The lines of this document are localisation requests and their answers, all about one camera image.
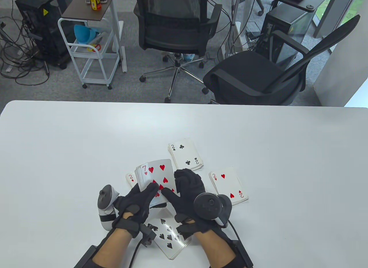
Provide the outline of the person's right hand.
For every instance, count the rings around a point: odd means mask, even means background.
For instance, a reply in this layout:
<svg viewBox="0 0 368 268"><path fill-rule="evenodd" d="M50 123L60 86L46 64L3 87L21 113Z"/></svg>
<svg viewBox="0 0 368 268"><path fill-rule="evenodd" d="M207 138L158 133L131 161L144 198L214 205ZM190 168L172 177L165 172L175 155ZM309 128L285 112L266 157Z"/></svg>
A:
<svg viewBox="0 0 368 268"><path fill-rule="evenodd" d="M187 168L175 171L174 179L176 192L165 187L161 193L176 211L174 218L180 223L178 233L187 239L195 233L212 230L226 243L230 243L222 231L231 214L229 198L207 193L201 177Z"/></svg>

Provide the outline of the person's left hand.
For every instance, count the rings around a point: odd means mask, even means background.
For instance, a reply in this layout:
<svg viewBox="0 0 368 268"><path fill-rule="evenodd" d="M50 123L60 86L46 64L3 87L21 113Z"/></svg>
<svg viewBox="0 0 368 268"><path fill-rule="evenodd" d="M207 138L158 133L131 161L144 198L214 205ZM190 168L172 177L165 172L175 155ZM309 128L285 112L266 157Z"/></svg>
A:
<svg viewBox="0 0 368 268"><path fill-rule="evenodd" d="M143 191L135 184L126 196L118 196L113 204L118 210L118 217L112 223L112 227L126 230L133 239L136 238L140 232L140 225L148 218L150 203L158 191L157 183L148 184Z"/></svg>

